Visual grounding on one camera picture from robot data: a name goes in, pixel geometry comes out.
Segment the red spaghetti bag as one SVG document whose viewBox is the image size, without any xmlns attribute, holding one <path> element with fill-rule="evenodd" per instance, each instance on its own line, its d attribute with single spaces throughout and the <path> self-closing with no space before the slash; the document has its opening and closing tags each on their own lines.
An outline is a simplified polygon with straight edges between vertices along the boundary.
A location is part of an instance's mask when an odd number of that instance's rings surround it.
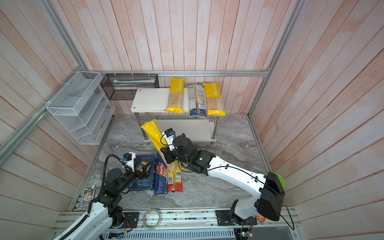
<svg viewBox="0 0 384 240">
<path fill-rule="evenodd" d="M 182 171 L 180 168 L 168 172 L 168 193 L 183 192 Z"/>
</svg>

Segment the yellow spaghetti bag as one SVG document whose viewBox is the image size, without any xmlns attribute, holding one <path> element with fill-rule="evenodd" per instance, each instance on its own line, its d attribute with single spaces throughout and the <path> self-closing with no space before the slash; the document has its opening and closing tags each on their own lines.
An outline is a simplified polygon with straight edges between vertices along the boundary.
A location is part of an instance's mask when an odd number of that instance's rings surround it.
<svg viewBox="0 0 384 240">
<path fill-rule="evenodd" d="M 182 114 L 185 79 L 171 78 L 171 87 L 166 112 Z"/>
<path fill-rule="evenodd" d="M 208 116 L 223 117 L 226 115 L 221 98 L 221 92 L 218 83 L 204 83 L 204 89 L 207 100 Z"/>
<path fill-rule="evenodd" d="M 158 153 L 162 157 L 162 159 L 166 162 L 166 158 L 162 150 L 164 151 L 166 147 L 168 147 L 168 143 L 163 136 L 160 128 L 158 127 L 155 120 L 146 122 L 141 126 L 141 128 L 147 133 Z"/>
</svg>

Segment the dark blue spaghetti bag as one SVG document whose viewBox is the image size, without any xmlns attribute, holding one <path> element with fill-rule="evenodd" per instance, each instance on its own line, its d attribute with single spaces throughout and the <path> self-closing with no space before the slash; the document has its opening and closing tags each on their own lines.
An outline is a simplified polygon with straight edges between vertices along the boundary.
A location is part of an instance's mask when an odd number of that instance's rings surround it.
<svg viewBox="0 0 384 240">
<path fill-rule="evenodd" d="M 207 107 L 202 84 L 188 85 L 190 118 L 206 119 Z"/>
</svg>

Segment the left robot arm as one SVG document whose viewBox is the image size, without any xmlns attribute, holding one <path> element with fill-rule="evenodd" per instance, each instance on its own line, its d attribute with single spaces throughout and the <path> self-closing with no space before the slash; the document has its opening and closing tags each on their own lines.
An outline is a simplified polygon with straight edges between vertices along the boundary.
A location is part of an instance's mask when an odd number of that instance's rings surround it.
<svg viewBox="0 0 384 240">
<path fill-rule="evenodd" d="M 122 194 L 129 192 L 135 180 L 147 179 L 153 172 L 153 162 L 135 168 L 133 153 L 119 158 L 114 154 L 106 157 L 99 194 L 89 202 L 88 209 L 57 240 L 95 240 L 109 228 L 119 228 L 127 221 L 119 206 Z"/>
</svg>

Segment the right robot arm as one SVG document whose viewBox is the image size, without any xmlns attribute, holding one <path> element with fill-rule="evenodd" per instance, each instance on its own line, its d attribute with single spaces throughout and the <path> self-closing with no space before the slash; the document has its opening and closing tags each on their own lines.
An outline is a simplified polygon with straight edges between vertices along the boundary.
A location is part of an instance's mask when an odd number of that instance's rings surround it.
<svg viewBox="0 0 384 240">
<path fill-rule="evenodd" d="M 247 199 L 235 200 L 229 211 L 219 211 L 219 218 L 235 225 L 242 225 L 256 216 L 274 222 L 282 219 L 282 208 L 287 205 L 284 180 L 280 175 L 273 172 L 263 175 L 237 167 L 214 153 L 198 150 L 189 138 L 184 134 L 176 136 L 172 129 L 162 133 L 160 142 L 168 164 L 176 162 L 186 173 L 222 179 L 251 194 Z"/>
</svg>

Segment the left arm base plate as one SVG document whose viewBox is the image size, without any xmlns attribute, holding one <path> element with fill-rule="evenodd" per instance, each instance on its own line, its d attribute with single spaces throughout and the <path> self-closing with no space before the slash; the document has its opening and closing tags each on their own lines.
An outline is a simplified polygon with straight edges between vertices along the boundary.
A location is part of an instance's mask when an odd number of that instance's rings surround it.
<svg viewBox="0 0 384 240">
<path fill-rule="evenodd" d="M 138 225 L 139 212 L 127 212 L 127 213 L 119 212 L 117 214 L 114 214 L 112 219 L 113 219 L 113 223 L 111 228 L 134 229 Z"/>
</svg>

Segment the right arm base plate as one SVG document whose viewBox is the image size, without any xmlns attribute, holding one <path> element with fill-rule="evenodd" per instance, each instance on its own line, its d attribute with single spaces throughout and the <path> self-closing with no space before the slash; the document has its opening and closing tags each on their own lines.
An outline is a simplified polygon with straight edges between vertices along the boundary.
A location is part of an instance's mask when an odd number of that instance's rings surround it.
<svg viewBox="0 0 384 240">
<path fill-rule="evenodd" d="M 231 210 L 216 210 L 217 224 L 219 226 L 256 226 L 257 220 L 255 217 L 246 220 L 237 217 Z"/>
</svg>

